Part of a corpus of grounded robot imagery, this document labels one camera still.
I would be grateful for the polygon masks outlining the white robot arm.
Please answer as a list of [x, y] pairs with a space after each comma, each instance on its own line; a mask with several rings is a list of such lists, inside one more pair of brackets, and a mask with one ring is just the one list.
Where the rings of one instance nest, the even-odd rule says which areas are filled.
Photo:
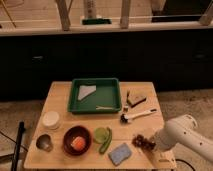
[[172, 118], [152, 136], [155, 148], [166, 152], [179, 143], [213, 164], [213, 140], [197, 133], [197, 127], [197, 121], [191, 115]]

